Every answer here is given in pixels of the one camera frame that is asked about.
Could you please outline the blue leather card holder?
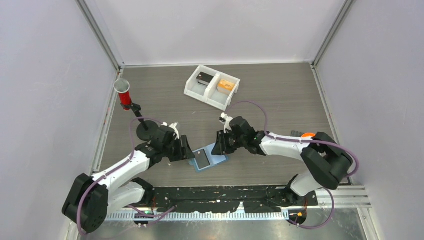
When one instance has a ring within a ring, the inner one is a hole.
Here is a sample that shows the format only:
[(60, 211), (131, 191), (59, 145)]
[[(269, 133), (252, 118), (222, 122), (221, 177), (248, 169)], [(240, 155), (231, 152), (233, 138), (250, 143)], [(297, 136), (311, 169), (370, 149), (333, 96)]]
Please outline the blue leather card holder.
[(227, 162), (229, 160), (229, 157), (227, 155), (212, 155), (211, 154), (211, 151), (212, 151), (212, 149), (213, 149), (214, 146), (215, 146), (215, 143), (212, 143), (212, 144), (209, 144), (209, 145), (207, 145), (205, 147), (202, 147), (202, 148), (199, 148), (199, 149), (193, 151), (193, 153), (194, 153), (195, 151), (198, 151), (198, 150), (201, 150), (201, 149), (205, 149), (205, 151), (206, 151), (206, 153), (208, 155), (209, 162), (210, 162), (210, 166), (209, 167), (199, 170), (198, 167), (197, 167), (197, 165), (196, 165), (196, 163), (195, 163), (195, 159), (194, 158), (193, 159), (189, 159), (188, 160), (188, 163), (191, 166), (194, 167), (194, 170), (196, 172), (199, 173), (199, 172), (205, 171), (205, 170), (210, 169), (210, 168), (213, 168), (213, 167), (215, 167), (215, 166), (217, 166), (219, 164), (225, 163), (225, 162)]

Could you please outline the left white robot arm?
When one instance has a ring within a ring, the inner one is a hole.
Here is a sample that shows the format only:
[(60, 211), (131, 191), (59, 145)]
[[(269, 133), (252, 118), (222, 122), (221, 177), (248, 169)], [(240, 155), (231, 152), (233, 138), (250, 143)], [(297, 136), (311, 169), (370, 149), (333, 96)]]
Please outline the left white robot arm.
[(148, 207), (154, 187), (137, 175), (151, 169), (163, 158), (178, 162), (194, 158), (186, 135), (176, 124), (163, 123), (147, 142), (136, 146), (112, 167), (91, 176), (82, 173), (73, 182), (61, 212), (83, 234), (96, 231), (107, 215), (132, 204)]

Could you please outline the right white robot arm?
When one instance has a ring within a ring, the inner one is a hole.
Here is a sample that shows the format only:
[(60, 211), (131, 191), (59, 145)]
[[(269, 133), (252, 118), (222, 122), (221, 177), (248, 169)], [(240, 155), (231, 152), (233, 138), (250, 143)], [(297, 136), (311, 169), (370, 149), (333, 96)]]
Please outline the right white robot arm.
[(212, 155), (230, 155), (244, 148), (253, 155), (283, 156), (304, 162), (308, 171), (297, 174), (284, 189), (291, 205), (299, 205), (317, 189), (336, 190), (354, 163), (348, 151), (324, 132), (308, 137), (281, 136), (256, 131), (241, 116), (233, 118), (222, 113), (219, 120), (224, 128), (217, 132)]

